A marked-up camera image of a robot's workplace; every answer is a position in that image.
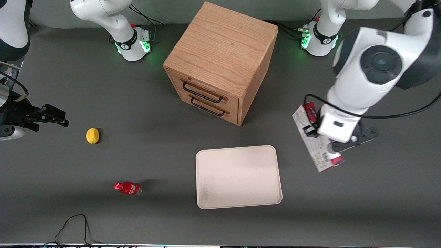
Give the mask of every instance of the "white tray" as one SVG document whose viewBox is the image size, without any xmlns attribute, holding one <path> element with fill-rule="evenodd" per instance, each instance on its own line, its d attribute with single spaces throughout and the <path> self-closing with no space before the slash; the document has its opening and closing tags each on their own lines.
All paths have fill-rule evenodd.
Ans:
<svg viewBox="0 0 441 248">
<path fill-rule="evenodd" d="M 196 192 L 202 209 L 280 203 L 276 149 L 257 146 L 199 151 Z"/>
</svg>

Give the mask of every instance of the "plastic bottle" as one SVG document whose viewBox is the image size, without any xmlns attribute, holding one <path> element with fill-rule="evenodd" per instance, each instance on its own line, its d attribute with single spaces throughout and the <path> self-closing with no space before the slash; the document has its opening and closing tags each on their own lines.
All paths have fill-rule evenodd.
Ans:
<svg viewBox="0 0 441 248">
<path fill-rule="evenodd" d="M 140 184 L 128 181 L 123 183 L 117 182 L 113 187 L 125 195 L 139 195 L 142 192 L 142 186 Z"/>
</svg>

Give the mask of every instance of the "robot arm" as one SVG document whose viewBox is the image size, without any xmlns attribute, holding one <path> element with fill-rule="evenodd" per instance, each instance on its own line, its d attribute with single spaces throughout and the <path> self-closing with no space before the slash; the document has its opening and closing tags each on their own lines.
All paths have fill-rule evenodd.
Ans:
<svg viewBox="0 0 441 248">
<path fill-rule="evenodd" d="M 352 31 L 334 57 L 335 84 L 328 102 L 364 114 L 394 86 L 407 89 L 432 79 L 441 65 L 441 11 L 436 0 L 411 6 L 404 34 L 362 27 Z M 318 133 L 346 143 L 360 117 L 323 105 Z"/>
<path fill-rule="evenodd" d="M 29 49 L 32 0 L 0 0 L 0 61 L 19 60 Z"/>
<path fill-rule="evenodd" d="M 115 15 L 131 3 L 132 0 L 71 0 L 71 9 L 81 20 L 105 28 L 124 59 L 137 61 L 150 52 L 150 34 L 132 27 L 123 15 Z"/>
<path fill-rule="evenodd" d="M 378 0 L 319 0 L 322 13 L 320 20 L 303 26 L 308 30 L 301 48 L 314 56 L 325 56 L 335 46 L 337 34 L 346 20 L 344 9 L 370 10 Z"/>
<path fill-rule="evenodd" d="M 27 23 L 32 0 L 0 0 L 0 61 L 14 61 L 25 56 L 29 49 Z M 6 86 L 8 78 L 20 85 L 25 93 L 19 95 Z M 66 113 L 49 104 L 32 106 L 26 98 L 26 88 L 8 74 L 0 71 L 0 140 L 18 139 L 25 128 L 38 131 L 35 122 L 69 125 Z"/>
</svg>

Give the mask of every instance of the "black metal handle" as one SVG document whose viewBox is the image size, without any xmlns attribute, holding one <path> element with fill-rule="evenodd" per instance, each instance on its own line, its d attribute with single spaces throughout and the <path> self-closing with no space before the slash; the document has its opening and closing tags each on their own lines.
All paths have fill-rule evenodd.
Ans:
<svg viewBox="0 0 441 248">
<path fill-rule="evenodd" d="M 222 117 L 225 114 L 225 110 L 222 111 L 222 114 L 218 114 L 218 113 L 216 113 L 214 111 L 211 111 L 211 110 L 209 110 L 207 108 L 204 108 L 204 107 L 200 106 L 199 104 L 194 103 L 193 100 L 194 100 L 194 98 L 191 98 L 191 100 L 190 100 L 190 102 L 191 102 L 191 104 L 193 106 L 196 106 L 196 107 L 198 107 L 198 108 L 200 108 L 202 110 L 205 110 L 205 111 L 209 112 L 210 114 L 213 114 L 213 115 L 218 116 L 218 117 Z"/>
<path fill-rule="evenodd" d="M 207 101 L 210 101 L 210 102 L 213 102 L 213 103 L 219 103 L 219 102 L 221 102 L 221 100 L 222 100 L 222 97 L 219 97 L 219 100 L 214 100 L 214 99 L 211 99 L 211 98 L 209 98 L 209 97 L 206 97 L 206 96 L 204 96 L 204 95 L 201 95 L 201 94 L 199 94 L 198 92 L 196 92 L 196 91 L 194 91 L 194 90 L 190 90 L 190 89 L 187 89 L 185 86 L 187 85 L 187 82 L 185 82 L 185 81 L 183 81 L 184 83 L 182 84 L 182 88 L 185 90 L 185 91 L 188 91 L 188 92 L 190 92 L 190 93 L 192 93 L 192 94 L 194 94 L 194 95 L 197 95 L 198 97 L 200 97 L 200 98 L 203 98 L 203 99 L 205 99 L 205 100 L 207 100 Z"/>
</svg>

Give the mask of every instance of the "wooden box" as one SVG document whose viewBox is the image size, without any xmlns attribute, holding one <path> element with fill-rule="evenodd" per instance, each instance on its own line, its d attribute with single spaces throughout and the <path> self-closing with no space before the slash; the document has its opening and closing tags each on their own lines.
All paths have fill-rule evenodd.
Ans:
<svg viewBox="0 0 441 248">
<path fill-rule="evenodd" d="M 268 71 L 277 31 L 205 2 L 163 66 L 182 101 L 240 126 Z"/>
</svg>

